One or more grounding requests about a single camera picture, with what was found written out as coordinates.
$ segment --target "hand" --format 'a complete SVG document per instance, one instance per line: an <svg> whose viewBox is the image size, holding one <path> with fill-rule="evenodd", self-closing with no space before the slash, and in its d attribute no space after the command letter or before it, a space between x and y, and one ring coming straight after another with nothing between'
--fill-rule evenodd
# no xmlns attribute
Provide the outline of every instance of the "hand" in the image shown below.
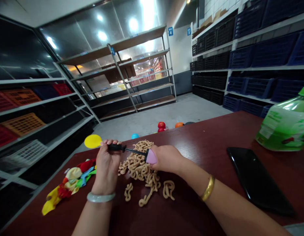
<svg viewBox="0 0 304 236"><path fill-rule="evenodd" d="M153 145L151 149L158 160L156 164L151 166L154 170L177 174L181 168L182 162L186 159L174 146L166 145L158 147Z"/></svg>
<svg viewBox="0 0 304 236"><path fill-rule="evenodd" d="M94 195L110 195L115 191L121 151L110 151L109 144L122 144L118 140L104 140L96 157L96 179L92 188Z"/></svg>

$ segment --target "orange plastic crate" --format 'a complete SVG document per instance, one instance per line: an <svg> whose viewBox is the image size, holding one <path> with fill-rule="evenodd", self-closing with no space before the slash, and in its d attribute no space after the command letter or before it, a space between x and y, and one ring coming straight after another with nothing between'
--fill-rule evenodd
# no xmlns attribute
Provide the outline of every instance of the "orange plastic crate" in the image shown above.
<svg viewBox="0 0 304 236"><path fill-rule="evenodd" d="M71 94L71 90L66 84L53 84L53 88L59 93L60 96Z"/></svg>
<svg viewBox="0 0 304 236"><path fill-rule="evenodd" d="M1 123L1 125L19 136L24 136L40 127L43 127L46 124L42 122L42 120L39 119L35 113L29 113L27 115L5 121Z"/></svg>
<svg viewBox="0 0 304 236"><path fill-rule="evenodd" d="M41 99L31 89L15 89L2 92L19 106L41 101Z"/></svg>
<svg viewBox="0 0 304 236"><path fill-rule="evenodd" d="M0 111L10 110L16 107L18 106L0 91Z"/></svg>
<svg viewBox="0 0 304 236"><path fill-rule="evenodd" d="M18 135L0 125L0 147L16 140Z"/></svg>

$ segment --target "yellow balloon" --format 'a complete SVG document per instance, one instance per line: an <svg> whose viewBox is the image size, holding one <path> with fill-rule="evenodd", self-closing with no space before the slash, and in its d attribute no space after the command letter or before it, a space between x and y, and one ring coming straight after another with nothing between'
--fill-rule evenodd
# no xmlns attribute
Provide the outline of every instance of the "yellow balloon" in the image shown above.
<svg viewBox="0 0 304 236"><path fill-rule="evenodd" d="M87 148L97 148L100 146L102 138L97 134L91 134L87 136L84 140L84 144Z"/></svg>

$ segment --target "white plastic crate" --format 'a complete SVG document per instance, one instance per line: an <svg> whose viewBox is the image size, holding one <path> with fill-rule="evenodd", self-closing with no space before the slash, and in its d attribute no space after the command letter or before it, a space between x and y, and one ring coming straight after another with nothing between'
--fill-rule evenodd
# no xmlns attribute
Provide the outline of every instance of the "white plastic crate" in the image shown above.
<svg viewBox="0 0 304 236"><path fill-rule="evenodd" d="M38 140L34 140L22 146L19 150L9 156L1 158L1 161L15 167L28 167L38 161L48 152L48 148Z"/></svg>

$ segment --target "gold bangle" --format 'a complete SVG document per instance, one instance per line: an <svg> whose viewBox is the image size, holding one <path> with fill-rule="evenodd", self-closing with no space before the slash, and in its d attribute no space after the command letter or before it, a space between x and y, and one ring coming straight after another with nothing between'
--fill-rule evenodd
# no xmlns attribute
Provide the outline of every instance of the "gold bangle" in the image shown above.
<svg viewBox="0 0 304 236"><path fill-rule="evenodd" d="M202 201L205 202L209 198L209 196L211 195L211 193L213 191L213 187L214 187L214 177L212 175L210 175L208 187L205 190L204 194L201 196Z"/></svg>

